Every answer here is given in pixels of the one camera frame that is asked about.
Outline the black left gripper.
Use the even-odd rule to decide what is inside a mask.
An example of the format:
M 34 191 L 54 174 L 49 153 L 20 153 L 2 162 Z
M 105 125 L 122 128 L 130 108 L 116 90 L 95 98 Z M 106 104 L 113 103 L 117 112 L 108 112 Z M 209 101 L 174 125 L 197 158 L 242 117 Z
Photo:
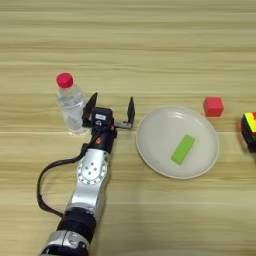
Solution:
M 83 108 L 82 114 L 82 126 L 90 127 L 91 126 L 91 114 L 92 110 L 96 106 L 98 93 L 94 93 L 89 101 L 86 103 Z M 132 129 L 135 119 L 135 105 L 134 99 L 130 98 L 128 109 L 127 109 L 127 120 L 126 121 L 115 121 L 114 125 L 116 128 L 121 129 Z M 113 143 L 117 137 L 117 130 L 113 125 L 110 127 L 103 126 L 94 126 L 91 129 L 91 141 L 88 143 L 89 149 L 98 149 L 110 153 L 112 151 Z

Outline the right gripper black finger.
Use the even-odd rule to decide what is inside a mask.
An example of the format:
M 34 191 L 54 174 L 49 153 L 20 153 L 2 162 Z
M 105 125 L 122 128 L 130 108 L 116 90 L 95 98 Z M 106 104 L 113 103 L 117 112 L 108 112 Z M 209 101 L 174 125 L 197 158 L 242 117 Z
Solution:
M 256 153 L 256 135 L 252 133 L 245 116 L 241 118 L 241 132 L 247 143 L 248 150 L 251 153 Z

